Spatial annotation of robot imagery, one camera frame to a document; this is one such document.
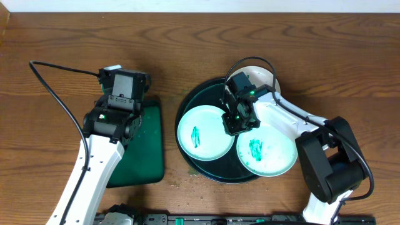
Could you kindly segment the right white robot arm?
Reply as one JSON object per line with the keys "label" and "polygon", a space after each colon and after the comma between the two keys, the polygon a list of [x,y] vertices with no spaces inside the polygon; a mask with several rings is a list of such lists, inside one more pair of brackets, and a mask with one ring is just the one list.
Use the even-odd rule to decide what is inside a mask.
{"label": "right white robot arm", "polygon": [[309,114],[276,91],[276,76],[228,74],[222,103],[226,133],[237,136],[237,152],[245,167],[258,176],[277,176],[299,161],[311,192],[302,212],[305,221],[334,224],[342,205],[372,172],[349,123]]}

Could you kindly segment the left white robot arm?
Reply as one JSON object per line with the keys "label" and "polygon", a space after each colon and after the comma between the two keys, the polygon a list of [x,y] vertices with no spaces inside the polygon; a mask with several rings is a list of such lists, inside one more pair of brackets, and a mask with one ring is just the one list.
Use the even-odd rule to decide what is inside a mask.
{"label": "left white robot arm", "polygon": [[85,115],[78,157],[48,224],[92,224],[111,174],[142,124],[145,72],[120,65],[99,70],[103,96]]}

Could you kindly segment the mint plate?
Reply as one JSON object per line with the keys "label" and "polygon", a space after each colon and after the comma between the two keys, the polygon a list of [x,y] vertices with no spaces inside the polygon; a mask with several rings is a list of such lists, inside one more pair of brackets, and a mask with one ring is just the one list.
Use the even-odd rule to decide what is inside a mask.
{"label": "mint plate", "polygon": [[284,174],[298,158],[294,141],[268,124],[240,134],[236,150],[242,165],[262,177]]}
{"label": "mint plate", "polygon": [[231,149],[234,137],[225,132],[223,114],[216,106],[202,105],[183,115],[177,127],[177,141],[188,156],[213,161]]}

